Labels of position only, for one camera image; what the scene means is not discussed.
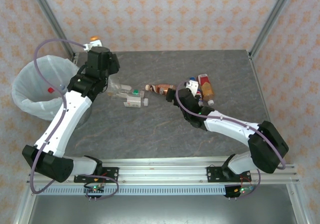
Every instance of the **brown bottle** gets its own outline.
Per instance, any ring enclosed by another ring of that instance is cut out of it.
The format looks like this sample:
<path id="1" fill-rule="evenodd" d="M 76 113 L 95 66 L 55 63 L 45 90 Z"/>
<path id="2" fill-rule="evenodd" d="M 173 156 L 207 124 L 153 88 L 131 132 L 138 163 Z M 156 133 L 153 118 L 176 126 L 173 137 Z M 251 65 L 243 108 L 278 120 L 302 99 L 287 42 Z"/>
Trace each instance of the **brown bottle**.
<path id="1" fill-rule="evenodd" d="M 159 84 L 159 85 L 146 85 L 145 90 L 156 92 L 161 95 L 167 95 L 168 89 L 176 89 L 174 85 Z"/>

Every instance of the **juice bottle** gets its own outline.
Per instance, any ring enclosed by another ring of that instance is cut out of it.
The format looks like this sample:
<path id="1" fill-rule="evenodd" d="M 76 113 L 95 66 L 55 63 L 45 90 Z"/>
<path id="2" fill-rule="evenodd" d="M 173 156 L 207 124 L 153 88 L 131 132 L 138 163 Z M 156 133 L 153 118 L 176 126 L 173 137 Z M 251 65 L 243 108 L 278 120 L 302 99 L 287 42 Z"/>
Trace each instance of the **juice bottle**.
<path id="1" fill-rule="evenodd" d="M 207 74 L 198 75 L 197 80 L 201 85 L 203 100 L 208 102 L 208 105 L 212 106 L 214 104 L 215 93 L 212 89 L 211 83 L 209 81 Z"/>

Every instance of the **orange object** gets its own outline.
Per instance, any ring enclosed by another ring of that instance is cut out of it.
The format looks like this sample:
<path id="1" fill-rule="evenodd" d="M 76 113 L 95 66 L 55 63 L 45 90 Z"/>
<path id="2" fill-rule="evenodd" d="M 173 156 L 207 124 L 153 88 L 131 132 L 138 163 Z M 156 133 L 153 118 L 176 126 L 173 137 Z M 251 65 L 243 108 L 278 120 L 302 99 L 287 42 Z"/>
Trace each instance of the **orange object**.
<path id="1" fill-rule="evenodd" d="M 212 89 L 211 83 L 209 81 L 208 75 L 203 74 L 203 75 L 198 75 L 197 79 L 199 84 L 201 85 L 201 90 L 203 94 L 203 100 L 208 102 L 208 105 L 213 105 L 214 104 L 214 90 Z"/>
<path id="2" fill-rule="evenodd" d="M 176 89 L 174 85 L 166 85 L 166 84 L 160 84 L 160 85 L 146 85 L 145 90 L 156 92 L 161 95 L 167 95 L 168 89 Z"/>
<path id="3" fill-rule="evenodd" d="M 98 40 L 98 39 L 99 39 L 99 36 L 91 36 L 90 41 L 95 41 L 95 40 Z"/>

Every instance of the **gray countertop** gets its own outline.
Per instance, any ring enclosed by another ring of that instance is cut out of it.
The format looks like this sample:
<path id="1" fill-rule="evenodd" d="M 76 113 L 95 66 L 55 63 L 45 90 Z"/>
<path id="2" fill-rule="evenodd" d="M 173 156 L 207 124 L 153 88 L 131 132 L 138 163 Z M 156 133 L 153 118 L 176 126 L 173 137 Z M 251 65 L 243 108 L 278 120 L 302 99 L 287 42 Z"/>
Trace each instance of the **gray countertop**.
<path id="1" fill-rule="evenodd" d="M 245 50 L 119 52 L 122 84 L 174 84 L 206 73 L 215 91 L 214 108 L 248 122 L 267 119 Z M 88 121 L 72 134 L 65 154 L 107 158 L 225 156 L 247 151 L 221 134 L 195 129 L 164 96 L 146 92 L 149 106 L 126 108 L 104 93 Z"/>

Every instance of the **orange floral wallpaper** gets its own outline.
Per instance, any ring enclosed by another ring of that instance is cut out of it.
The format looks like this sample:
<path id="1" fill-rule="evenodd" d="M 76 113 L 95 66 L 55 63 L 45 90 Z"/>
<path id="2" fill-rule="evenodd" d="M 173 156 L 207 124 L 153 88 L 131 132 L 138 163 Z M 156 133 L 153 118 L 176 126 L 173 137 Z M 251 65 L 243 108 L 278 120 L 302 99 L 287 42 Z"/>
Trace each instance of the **orange floral wallpaper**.
<path id="1" fill-rule="evenodd" d="M 21 152 L 32 145 L 48 123 L 25 114 L 11 97 L 11 85 L 19 71 L 32 61 L 34 49 L 54 38 L 35 0 L 0 1 L 0 222 L 11 224 L 30 170 Z M 49 44 L 40 56 L 67 57 L 59 44 Z"/>
<path id="2" fill-rule="evenodd" d="M 289 0 L 254 59 L 272 121 L 320 223 L 320 0 Z"/>
<path id="3" fill-rule="evenodd" d="M 113 51 L 250 50 L 276 0 L 47 0 L 66 37 Z"/>

